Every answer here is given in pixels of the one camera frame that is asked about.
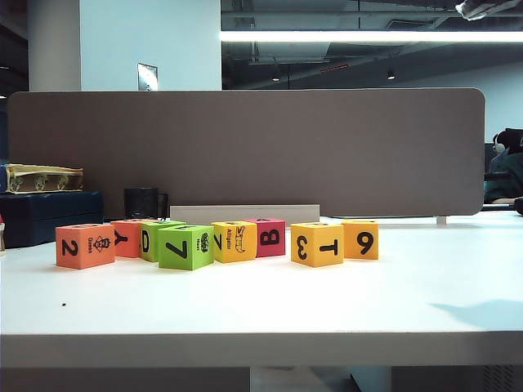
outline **letter block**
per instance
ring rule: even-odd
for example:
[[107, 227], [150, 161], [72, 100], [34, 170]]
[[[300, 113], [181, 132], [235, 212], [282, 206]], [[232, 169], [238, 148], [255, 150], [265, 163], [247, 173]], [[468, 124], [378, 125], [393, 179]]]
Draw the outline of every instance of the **letter block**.
[[158, 267], [196, 270], [214, 262], [214, 228], [204, 225], [173, 226], [158, 231]]
[[291, 225], [291, 261], [320, 267], [343, 262], [343, 226], [322, 222]]
[[147, 261], [158, 261], [158, 231], [167, 227], [183, 225], [187, 225], [187, 222], [180, 222], [178, 220], [153, 220], [151, 222], [141, 222], [140, 257]]
[[246, 219], [257, 226], [256, 257], [285, 254], [285, 220], [275, 218]]
[[375, 220], [342, 220], [347, 259], [378, 259], [379, 224]]
[[114, 227], [114, 250], [116, 256], [140, 257], [141, 254], [141, 222], [151, 222], [152, 219], [126, 219], [110, 222]]
[[257, 227], [245, 220], [214, 222], [214, 258], [221, 263], [256, 258]]
[[85, 224], [62, 226], [56, 233], [56, 265], [84, 268], [114, 262], [114, 227]]

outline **person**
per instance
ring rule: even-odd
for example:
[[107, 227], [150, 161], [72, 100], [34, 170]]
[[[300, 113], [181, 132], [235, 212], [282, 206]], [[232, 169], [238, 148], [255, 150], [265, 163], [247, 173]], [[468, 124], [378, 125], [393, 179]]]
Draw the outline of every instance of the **person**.
[[514, 204], [523, 196], [523, 130], [506, 128], [493, 138], [498, 152], [490, 165], [489, 172], [506, 172], [510, 176], [487, 181], [485, 204]]

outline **yellow block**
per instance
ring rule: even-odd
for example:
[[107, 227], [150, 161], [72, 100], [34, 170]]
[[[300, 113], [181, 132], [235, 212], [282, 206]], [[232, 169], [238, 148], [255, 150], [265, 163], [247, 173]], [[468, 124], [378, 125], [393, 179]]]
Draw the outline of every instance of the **yellow block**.
[[343, 262], [343, 226], [321, 222], [291, 225], [291, 261], [321, 267]]
[[342, 221], [347, 259], [378, 259], [379, 224], [375, 220]]
[[256, 258], [257, 226], [244, 220], [213, 222], [214, 258], [222, 263]]

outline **fluorescent light strip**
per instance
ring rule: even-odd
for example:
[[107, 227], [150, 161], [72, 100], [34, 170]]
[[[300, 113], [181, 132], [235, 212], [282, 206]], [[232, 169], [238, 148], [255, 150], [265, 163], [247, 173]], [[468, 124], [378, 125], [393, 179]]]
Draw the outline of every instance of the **fluorescent light strip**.
[[523, 31], [221, 31], [223, 42], [523, 42]]

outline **pink block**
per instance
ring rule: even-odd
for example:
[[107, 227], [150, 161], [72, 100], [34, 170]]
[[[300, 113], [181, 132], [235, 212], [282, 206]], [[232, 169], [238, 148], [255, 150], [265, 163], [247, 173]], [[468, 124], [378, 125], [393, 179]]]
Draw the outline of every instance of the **pink block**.
[[285, 254], [285, 220], [275, 218], [245, 219], [256, 223], [258, 245], [256, 257], [281, 256]]

